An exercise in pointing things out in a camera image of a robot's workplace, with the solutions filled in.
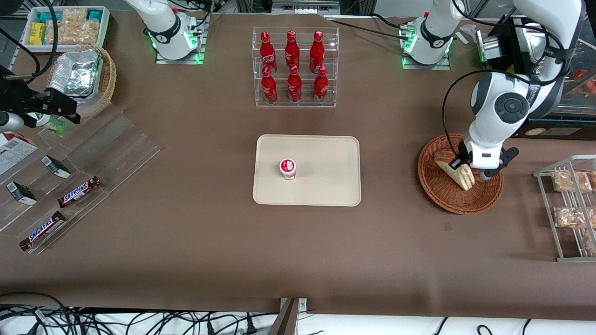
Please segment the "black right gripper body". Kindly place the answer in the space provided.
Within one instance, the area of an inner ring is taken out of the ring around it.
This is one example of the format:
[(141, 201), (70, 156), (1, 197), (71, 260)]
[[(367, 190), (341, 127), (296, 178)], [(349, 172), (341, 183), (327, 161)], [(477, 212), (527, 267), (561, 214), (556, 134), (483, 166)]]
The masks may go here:
[(13, 75), (5, 66), (0, 67), (0, 126), (2, 129), (36, 128), (36, 118), (25, 110), (24, 101), (32, 96), (22, 79), (7, 79)]

